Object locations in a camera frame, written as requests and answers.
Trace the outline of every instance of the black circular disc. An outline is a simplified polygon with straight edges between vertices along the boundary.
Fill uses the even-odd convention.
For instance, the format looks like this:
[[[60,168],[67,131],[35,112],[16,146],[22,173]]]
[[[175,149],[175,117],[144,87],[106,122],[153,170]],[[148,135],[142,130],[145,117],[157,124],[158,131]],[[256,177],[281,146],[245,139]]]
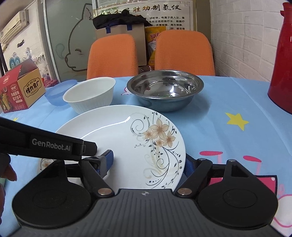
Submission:
[[[261,187],[240,180],[234,184],[221,181],[200,192],[198,205],[207,218],[222,226],[257,229],[271,223],[278,207],[276,196]]]
[[[60,228],[81,219],[91,196],[83,187],[58,178],[37,180],[21,189],[12,201],[16,218],[42,229]]]

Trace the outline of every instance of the gray ribbed surface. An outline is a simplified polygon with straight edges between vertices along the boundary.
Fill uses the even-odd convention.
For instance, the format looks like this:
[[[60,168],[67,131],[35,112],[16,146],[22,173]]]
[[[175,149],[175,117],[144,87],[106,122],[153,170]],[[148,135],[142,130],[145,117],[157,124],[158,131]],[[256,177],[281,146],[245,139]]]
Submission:
[[[55,230],[22,227],[12,237],[278,237],[272,227],[231,230],[205,218],[192,200],[175,197],[170,189],[123,189],[99,200],[81,221]]]

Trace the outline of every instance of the wall poster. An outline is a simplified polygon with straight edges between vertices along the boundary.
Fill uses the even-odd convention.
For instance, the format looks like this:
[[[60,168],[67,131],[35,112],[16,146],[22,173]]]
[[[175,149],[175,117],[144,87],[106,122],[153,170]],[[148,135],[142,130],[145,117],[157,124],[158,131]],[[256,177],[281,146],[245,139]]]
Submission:
[[[193,1],[148,0],[122,3],[99,7],[98,14],[121,13],[124,9],[133,15],[145,17],[153,26],[166,26],[166,29],[194,30]]]

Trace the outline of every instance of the ribbed white bowl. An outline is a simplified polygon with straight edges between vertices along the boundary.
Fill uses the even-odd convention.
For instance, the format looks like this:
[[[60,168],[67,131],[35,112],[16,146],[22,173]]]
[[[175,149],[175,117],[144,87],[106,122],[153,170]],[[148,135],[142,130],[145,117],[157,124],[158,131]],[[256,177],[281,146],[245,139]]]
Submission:
[[[63,95],[73,110],[82,114],[92,109],[108,106],[112,102],[116,80],[98,77],[78,83]]]

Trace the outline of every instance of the tablecloth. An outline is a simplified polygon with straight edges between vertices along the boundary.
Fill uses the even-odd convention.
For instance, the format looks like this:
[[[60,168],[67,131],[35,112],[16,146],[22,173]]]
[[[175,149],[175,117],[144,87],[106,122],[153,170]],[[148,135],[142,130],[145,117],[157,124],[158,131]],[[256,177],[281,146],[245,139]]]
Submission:
[[[285,236],[292,233],[292,115],[267,96],[269,83],[232,77],[200,76],[204,89],[182,110],[162,113],[179,129],[186,152],[213,163],[236,159],[257,175],[277,175],[279,208],[272,225]],[[112,104],[140,105],[126,89],[130,77],[116,78]],[[1,114],[55,132],[77,116],[69,105],[56,107],[44,96],[31,108]],[[13,196],[37,174],[37,158],[12,156],[18,180],[6,183],[6,201],[0,235],[19,225],[12,213]]]

